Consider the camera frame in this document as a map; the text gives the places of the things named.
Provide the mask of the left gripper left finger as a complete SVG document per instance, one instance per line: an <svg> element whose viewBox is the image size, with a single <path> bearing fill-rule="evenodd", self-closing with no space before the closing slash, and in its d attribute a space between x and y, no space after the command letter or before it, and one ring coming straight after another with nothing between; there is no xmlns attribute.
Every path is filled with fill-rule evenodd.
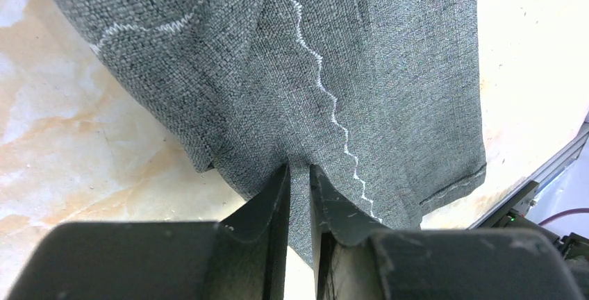
<svg viewBox="0 0 589 300"><path fill-rule="evenodd" d="M290 170L219 222L71 222L41 241L10 299L282 299Z"/></svg>

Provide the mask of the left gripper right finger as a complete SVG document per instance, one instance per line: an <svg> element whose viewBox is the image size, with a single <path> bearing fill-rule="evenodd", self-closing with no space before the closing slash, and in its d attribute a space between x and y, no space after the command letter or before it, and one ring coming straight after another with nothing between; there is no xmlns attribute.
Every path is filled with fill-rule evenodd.
<svg viewBox="0 0 589 300"><path fill-rule="evenodd" d="M394 231L310 167L318 299L583 299L585 290L539 231Z"/></svg>

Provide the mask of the grey cloth napkin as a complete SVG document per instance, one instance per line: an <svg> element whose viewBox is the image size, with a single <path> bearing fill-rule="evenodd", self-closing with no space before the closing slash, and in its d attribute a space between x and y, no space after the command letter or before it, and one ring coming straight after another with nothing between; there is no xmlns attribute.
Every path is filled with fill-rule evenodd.
<svg viewBox="0 0 589 300"><path fill-rule="evenodd" d="M291 173L306 262L311 165L417 229L486 178L477 0L54 0L120 85L242 197Z"/></svg>

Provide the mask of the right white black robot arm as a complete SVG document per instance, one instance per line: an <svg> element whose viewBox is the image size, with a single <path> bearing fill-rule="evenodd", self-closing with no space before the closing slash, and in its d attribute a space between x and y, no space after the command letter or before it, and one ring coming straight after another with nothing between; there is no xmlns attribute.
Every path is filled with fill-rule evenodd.
<svg viewBox="0 0 589 300"><path fill-rule="evenodd" d="M479 228L525 228L543 234L561 254L576 284L588 299L588 238L576 233L557 235L513 209L502 215L494 213Z"/></svg>

